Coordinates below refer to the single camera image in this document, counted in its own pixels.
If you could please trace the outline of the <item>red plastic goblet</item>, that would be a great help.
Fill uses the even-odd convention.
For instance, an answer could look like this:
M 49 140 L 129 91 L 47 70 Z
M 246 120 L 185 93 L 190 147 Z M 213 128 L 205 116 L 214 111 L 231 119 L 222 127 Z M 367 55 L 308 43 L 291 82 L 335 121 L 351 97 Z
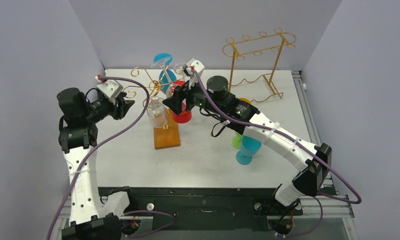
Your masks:
M 182 86 L 184 85 L 185 82 L 182 80 L 176 80 L 172 83 L 172 85 L 169 87 L 168 91 L 169 91 L 169 95 L 173 95 L 174 93 L 174 89 L 177 86 Z M 188 123 L 189 121 L 191 121 L 192 119 L 192 112 L 191 111 L 187 111 L 186 110 L 186 104 L 185 101 L 182 101 L 182 112 L 180 114 L 175 114 L 174 112 L 171 113 L 172 114 L 172 118 L 173 120 L 178 123 L 178 124 L 185 124 Z

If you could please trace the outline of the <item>patterned clear glass goblet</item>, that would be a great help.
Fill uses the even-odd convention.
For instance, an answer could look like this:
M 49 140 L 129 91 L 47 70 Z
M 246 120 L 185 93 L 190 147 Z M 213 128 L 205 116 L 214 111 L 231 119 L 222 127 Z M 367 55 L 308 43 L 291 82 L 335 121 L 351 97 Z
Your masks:
M 167 109 L 163 104 L 163 99 L 161 97 L 153 96 L 149 98 L 147 115 L 154 128 L 159 129 L 167 125 Z

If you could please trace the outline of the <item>clear champagne flute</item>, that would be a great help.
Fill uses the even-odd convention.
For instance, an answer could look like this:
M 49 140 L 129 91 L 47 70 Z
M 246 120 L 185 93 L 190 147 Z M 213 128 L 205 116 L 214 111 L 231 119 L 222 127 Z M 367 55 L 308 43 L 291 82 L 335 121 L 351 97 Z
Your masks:
M 184 66 L 185 66 L 185 63 L 179 62 L 179 63 L 175 64 L 175 66 L 173 68 L 174 73 L 177 77 L 177 79 L 176 79 L 177 81 L 183 81 L 183 82 L 186 81 L 185 79 L 186 79 L 187 75 L 184 72 L 184 69 L 183 69 Z

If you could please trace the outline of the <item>gold spiral rack wooden base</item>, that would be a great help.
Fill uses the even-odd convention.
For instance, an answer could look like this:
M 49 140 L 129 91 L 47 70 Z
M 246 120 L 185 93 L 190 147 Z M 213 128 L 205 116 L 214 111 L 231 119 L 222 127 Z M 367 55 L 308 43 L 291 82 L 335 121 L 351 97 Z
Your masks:
M 178 124 L 172 119 L 170 110 L 163 104 L 163 98 L 160 94 L 165 93 L 164 88 L 169 86 L 164 81 L 163 74 L 158 79 L 154 79 L 146 68 L 135 67 L 131 70 L 130 75 L 137 77 L 140 72 L 144 71 L 149 79 L 146 88 L 149 89 L 149 98 L 146 98 L 142 105 L 147 106 L 147 116 L 153 127 L 154 148 L 156 150 L 174 148 L 180 146 L 180 135 Z

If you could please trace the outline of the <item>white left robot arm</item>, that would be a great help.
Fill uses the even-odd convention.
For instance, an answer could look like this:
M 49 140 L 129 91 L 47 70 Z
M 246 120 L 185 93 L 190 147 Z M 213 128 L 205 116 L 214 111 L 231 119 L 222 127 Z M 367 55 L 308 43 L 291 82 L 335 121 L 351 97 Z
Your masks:
M 96 123 L 107 116 L 115 120 L 125 117 L 134 100 L 125 99 L 126 93 L 117 95 L 112 103 L 103 93 L 89 102 L 76 87 L 57 94 L 63 112 L 59 121 L 59 144 L 68 167 L 71 183 L 71 209 L 69 226 L 61 230 L 63 240 L 119 240 L 122 214 L 136 211 L 136 199 L 126 191 L 112 193 L 111 201 L 101 204 L 96 177 L 98 128 Z

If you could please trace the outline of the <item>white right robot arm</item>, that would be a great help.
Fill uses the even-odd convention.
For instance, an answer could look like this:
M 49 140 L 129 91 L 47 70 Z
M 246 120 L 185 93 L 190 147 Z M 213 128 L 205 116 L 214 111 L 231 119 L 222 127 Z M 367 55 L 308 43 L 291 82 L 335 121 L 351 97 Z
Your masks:
M 236 98 L 228 91 L 228 86 L 228 80 L 220 75 L 207 80 L 206 92 L 199 82 L 193 86 L 186 82 L 177 86 L 163 103 L 177 115 L 193 107 L 218 115 L 225 127 L 260 142 L 290 162 L 298 173 L 273 193 L 269 201 L 273 212 L 283 213 L 299 197 L 317 196 L 329 172 L 332 148 L 325 143 L 316 145 L 296 137 L 255 106 Z

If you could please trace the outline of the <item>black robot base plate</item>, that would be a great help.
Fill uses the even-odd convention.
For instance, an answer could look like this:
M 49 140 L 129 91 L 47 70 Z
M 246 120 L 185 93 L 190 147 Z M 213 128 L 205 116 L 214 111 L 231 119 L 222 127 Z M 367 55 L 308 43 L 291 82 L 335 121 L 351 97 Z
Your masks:
M 275 188 L 168 188 L 130 187 L 125 213 L 141 210 L 152 217 L 153 228 L 171 222 L 171 231 L 265 230 L 267 218 L 300 216 L 300 200 L 283 206 L 275 200 Z

